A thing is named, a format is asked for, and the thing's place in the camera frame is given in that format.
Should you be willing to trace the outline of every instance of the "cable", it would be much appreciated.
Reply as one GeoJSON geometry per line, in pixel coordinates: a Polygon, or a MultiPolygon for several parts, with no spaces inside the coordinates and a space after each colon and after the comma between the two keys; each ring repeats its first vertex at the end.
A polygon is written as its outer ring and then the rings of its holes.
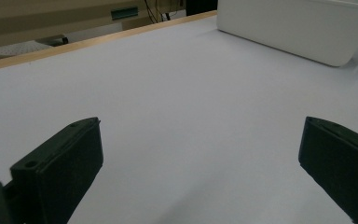
{"type": "Polygon", "coordinates": [[[152,21],[152,23],[157,23],[158,20],[155,17],[153,11],[151,10],[149,4],[147,3],[147,0],[145,0],[145,4],[146,4],[146,10],[147,10],[147,14],[149,15],[149,19],[152,21]]]}

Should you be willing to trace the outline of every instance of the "white surface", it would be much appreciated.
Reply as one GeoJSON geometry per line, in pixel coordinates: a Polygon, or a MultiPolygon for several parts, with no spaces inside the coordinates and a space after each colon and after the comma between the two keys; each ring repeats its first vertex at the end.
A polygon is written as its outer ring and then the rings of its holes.
{"type": "Polygon", "coordinates": [[[358,50],[358,0],[221,0],[220,30],[333,66],[358,50]]]}
{"type": "Polygon", "coordinates": [[[358,52],[333,68],[215,23],[0,69],[0,180],[98,116],[103,168],[70,223],[350,224],[297,154],[306,116],[358,132],[358,52]]]}

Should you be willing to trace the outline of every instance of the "wooden table edge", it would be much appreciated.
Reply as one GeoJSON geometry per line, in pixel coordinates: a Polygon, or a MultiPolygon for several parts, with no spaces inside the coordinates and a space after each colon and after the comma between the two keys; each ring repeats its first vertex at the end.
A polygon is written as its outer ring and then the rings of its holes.
{"type": "Polygon", "coordinates": [[[15,57],[5,58],[5,59],[0,60],[0,68],[9,67],[11,65],[16,65],[16,64],[20,64],[20,63],[28,63],[31,61],[51,57],[54,55],[74,51],[77,49],[83,49],[83,48],[86,48],[89,46],[102,44],[102,43],[105,43],[105,42],[108,42],[111,40],[116,40],[116,39],[124,38],[127,36],[131,36],[131,35],[138,35],[141,33],[149,32],[149,31],[153,31],[153,30],[157,30],[157,29],[161,29],[161,28],[165,28],[165,27],[174,26],[177,24],[201,20],[201,19],[208,18],[208,17],[214,16],[214,15],[216,15],[216,11],[205,12],[205,13],[197,14],[194,16],[183,17],[180,19],[172,20],[172,21],[165,21],[165,22],[151,24],[151,25],[147,25],[147,26],[143,26],[143,27],[127,30],[127,31],[122,31],[122,32],[111,34],[111,35],[103,35],[103,36],[95,37],[92,39],[87,39],[87,40],[83,40],[83,41],[79,41],[79,42],[75,42],[75,43],[71,43],[71,44],[67,44],[67,45],[63,45],[63,46],[59,46],[59,47],[55,47],[55,48],[51,48],[51,49],[43,49],[43,50],[39,50],[36,52],[22,54],[22,55],[15,56],[15,57]]]}

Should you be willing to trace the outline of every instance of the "white plastic bin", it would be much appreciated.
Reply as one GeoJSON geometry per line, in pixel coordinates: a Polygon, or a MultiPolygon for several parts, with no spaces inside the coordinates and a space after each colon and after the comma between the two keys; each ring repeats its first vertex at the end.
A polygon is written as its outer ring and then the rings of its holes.
{"type": "Polygon", "coordinates": [[[341,66],[358,49],[358,0],[219,0],[217,27],[341,66]]]}

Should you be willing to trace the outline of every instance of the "white table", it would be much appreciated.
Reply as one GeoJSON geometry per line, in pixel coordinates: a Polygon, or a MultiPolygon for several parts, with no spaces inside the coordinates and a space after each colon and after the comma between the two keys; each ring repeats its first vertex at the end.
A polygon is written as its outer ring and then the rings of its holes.
{"type": "Polygon", "coordinates": [[[329,67],[210,17],[1,68],[0,181],[94,116],[104,164],[70,223],[351,223],[297,155],[306,116],[358,132],[358,52],[329,67]]]}

